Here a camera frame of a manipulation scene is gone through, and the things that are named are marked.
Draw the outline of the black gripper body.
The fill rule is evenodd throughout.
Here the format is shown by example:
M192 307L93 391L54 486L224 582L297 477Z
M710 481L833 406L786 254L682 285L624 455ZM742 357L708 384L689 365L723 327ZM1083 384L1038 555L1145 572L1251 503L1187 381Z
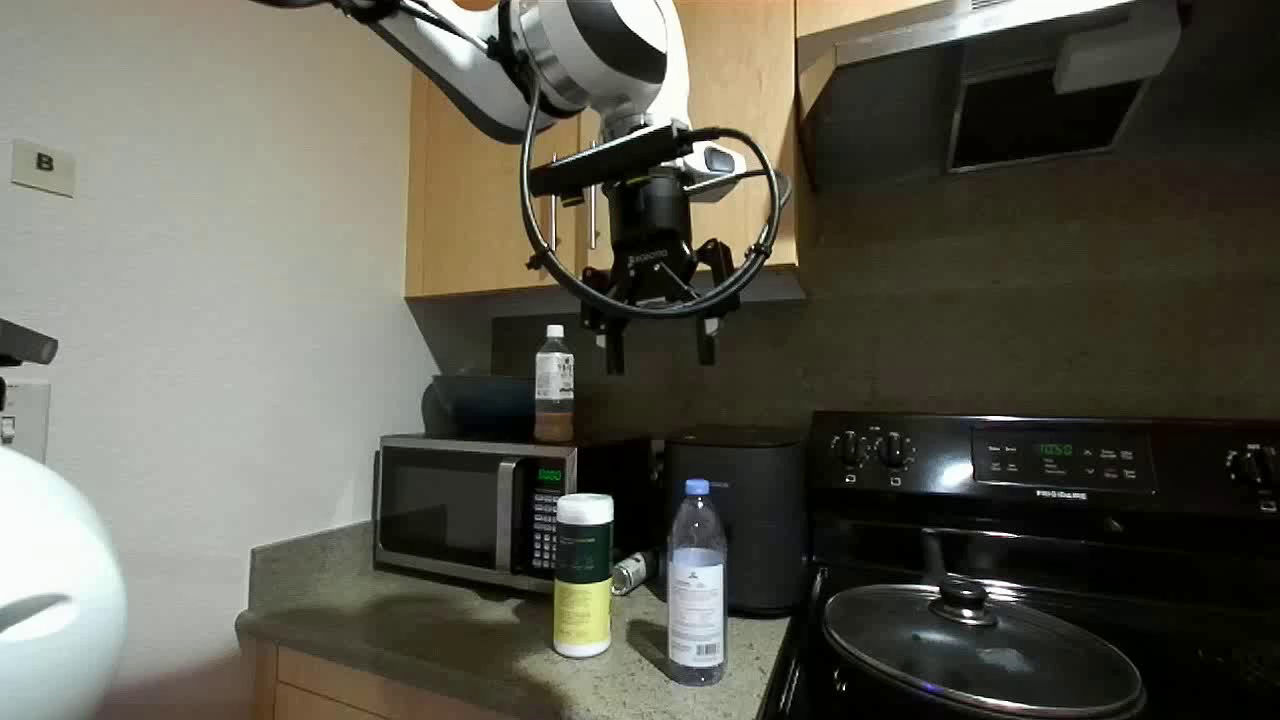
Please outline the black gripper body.
M605 315L699 315L737 298L723 240L692 240L689 178L656 169L606 189L613 263L582 275Z

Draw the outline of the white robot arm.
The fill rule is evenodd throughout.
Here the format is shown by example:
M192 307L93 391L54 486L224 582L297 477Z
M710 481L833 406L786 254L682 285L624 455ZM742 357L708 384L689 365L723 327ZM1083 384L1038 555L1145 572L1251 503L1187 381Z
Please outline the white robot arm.
M631 322L692 322L717 357L754 259L692 238L692 204L733 193L749 164L737 128L689 122L689 52L672 0L258 0L336 10L400 52L489 142L514 148L514 207L533 263L580 299L580 322L624 370ZM613 263L567 269L537 200L605 193Z

